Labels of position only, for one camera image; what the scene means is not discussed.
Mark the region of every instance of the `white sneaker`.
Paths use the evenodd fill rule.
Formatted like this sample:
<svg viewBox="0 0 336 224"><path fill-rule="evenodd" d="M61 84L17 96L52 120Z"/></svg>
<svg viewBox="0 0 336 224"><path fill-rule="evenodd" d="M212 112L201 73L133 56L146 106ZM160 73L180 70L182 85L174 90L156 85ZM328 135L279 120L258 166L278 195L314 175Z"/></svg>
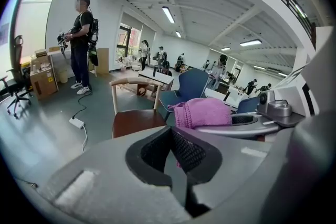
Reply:
<svg viewBox="0 0 336 224"><path fill-rule="evenodd" d="M72 89L78 88L82 86L82 82L76 82L74 85L71 86Z"/></svg>
<svg viewBox="0 0 336 224"><path fill-rule="evenodd" d="M79 91L77 92L77 94L78 94L78 95L82 95L82 94L84 94L84 93L86 93L86 92L89 92L89 91L90 91L89 86L87 86L87 87L82 87L82 88L79 89Z"/></svg>

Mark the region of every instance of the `white power strip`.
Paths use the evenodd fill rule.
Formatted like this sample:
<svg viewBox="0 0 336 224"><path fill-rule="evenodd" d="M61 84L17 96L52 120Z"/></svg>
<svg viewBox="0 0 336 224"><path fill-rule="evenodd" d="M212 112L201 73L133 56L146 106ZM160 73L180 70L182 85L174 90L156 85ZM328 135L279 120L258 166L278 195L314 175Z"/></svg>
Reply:
<svg viewBox="0 0 336 224"><path fill-rule="evenodd" d="M82 129L83 128L83 126L84 126L84 122L83 121L80 121L79 119L77 119L77 118L70 118L70 120L69 120L69 122L72 124L72 125L74 125L74 126L76 126L77 128L79 128L79 129Z"/></svg>

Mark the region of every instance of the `trash bin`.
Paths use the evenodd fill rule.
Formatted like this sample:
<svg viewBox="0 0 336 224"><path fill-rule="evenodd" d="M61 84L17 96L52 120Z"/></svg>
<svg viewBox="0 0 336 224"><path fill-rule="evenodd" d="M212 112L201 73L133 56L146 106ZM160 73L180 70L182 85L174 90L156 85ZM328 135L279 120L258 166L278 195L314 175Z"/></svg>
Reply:
<svg viewBox="0 0 336 224"><path fill-rule="evenodd" d="M59 77L59 81L61 83L67 83L68 82L68 72L67 72L67 69L60 70L58 72L58 77Z"/></svg>

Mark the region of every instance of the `white ceiling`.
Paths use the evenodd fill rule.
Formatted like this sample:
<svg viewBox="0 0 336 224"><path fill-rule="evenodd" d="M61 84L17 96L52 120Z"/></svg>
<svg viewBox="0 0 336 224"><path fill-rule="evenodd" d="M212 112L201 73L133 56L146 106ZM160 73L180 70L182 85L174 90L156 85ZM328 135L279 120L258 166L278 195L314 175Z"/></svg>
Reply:
<svg viewBox="0 0 336 224"><path fill-rule="evenodd" d="M231 47L230 51L226 51L228 55L251 65L274 68L284 73L293 68L297 46L264 11L252 12L249 16L255 8L249 0L127 1L149 16L167 35L176 36L175 31L179 31L183 38L210 45L216 50ZM175 24L168 21L162 11L163 6L169 7ZM261 45L240 46L241 42L257 38L262 41Z"/></svg>

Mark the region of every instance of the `purple towel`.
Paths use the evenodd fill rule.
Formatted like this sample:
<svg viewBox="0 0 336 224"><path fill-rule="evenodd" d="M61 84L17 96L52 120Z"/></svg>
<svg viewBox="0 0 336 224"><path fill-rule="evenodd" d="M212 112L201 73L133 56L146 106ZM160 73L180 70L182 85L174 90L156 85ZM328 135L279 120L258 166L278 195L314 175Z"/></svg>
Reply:
<svg viewBox="0 0 336 224"><path fill-rule="evenodd" d="M169 105L175 112L177 127L196 128L206 125L232 125L230 107L216 98L196 98Z"/></svg>

